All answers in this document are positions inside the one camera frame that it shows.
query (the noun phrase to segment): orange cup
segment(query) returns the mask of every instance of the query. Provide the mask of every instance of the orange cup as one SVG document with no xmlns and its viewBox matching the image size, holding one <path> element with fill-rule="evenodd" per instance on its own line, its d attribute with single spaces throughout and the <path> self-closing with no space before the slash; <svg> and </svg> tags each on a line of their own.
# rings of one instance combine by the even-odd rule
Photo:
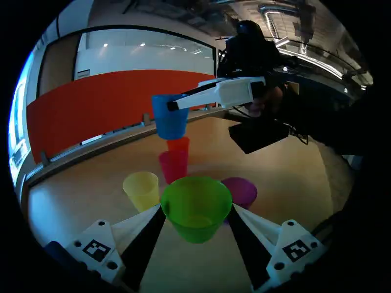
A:
<svg viewBox="0 0 391 293">
<path fill-rule="evenodd" d="M 190 139 L 186 136 L 183 136 L 178 139 L 172 139 L 172 140 L 167 140 L 167 146 L 168 150 L 181 150 L 186 153 L 189 153 L 189 144 L 190 144 Z"/>
</svg>

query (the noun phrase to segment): yellow cup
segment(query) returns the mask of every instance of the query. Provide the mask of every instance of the yellow cup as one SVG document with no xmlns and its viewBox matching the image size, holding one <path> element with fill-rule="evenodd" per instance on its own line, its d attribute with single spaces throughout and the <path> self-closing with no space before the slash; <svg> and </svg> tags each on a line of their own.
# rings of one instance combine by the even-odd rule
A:
<svg viewBox="0 0 391 293">
<path fill-rule="evenodd" d="M 151 172 L 136 172 L 125 178 L 122 188 L 139 212 L 159 203 L 159 179 Z"/>
</svg>

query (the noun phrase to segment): green cup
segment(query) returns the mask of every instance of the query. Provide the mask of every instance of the green cup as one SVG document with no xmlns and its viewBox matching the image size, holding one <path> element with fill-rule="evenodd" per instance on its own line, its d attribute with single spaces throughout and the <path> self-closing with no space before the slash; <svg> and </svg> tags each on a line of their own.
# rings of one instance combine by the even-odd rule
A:
<svg viewBox="0 0 391 293">
<path fill-rule="evenodd" d="M 232 196 L 219 180 L 188 176 L 166 187 L 161 206 L 182 238 L 204 243 L 213 237 L 231 210 Z"/>
</svg>

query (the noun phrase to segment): orange panel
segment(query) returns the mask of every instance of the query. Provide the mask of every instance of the orange panel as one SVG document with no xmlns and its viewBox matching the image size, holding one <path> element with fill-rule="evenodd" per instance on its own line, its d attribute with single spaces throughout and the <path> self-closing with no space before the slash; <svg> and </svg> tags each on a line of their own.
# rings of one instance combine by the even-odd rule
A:
<svg viewBox="0 0 391 293">
<path fill-rule="evenodd" d="M 96 135 L 140 123 L 152 114 L 152 95 L 178 94 L 213 75 L 173 70 L 133 70 L 91 76 L 62 85 L 27 106 L 35 162 Z"/>
</svg>

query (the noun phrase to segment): wooden table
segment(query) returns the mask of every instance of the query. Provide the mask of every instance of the wooden table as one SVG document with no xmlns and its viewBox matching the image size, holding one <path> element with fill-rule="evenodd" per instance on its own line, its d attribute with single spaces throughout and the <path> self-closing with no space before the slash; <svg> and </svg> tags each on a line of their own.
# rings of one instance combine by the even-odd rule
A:
<svg viewBox="0 0 391 293">
<path fill-rule="evenodd" d="M 230 139 L 237 122 L 205 118 L 187 125 L 189 175 L 245 177 L 258 189 L 250 210 L 275 223 L 295 219 L 308 230 L 332 214 L 325 167 L 314 143 L 288 137 L 245 155 Z M 96 219 L 111 224 L 135 214 L 122 190 L 124 178 L 147 170 L 166 186 L 158 155 L 167 150 L 157 135 L 118 147 L 58 173 L 32 188 L 30 226 L 45 245 L 66 246 Z M 141 292 L 250 292 L 250 279 L 228 225 L 204 244 L 182 240 L 166 220 L 141 283 Z"/>
</svg>

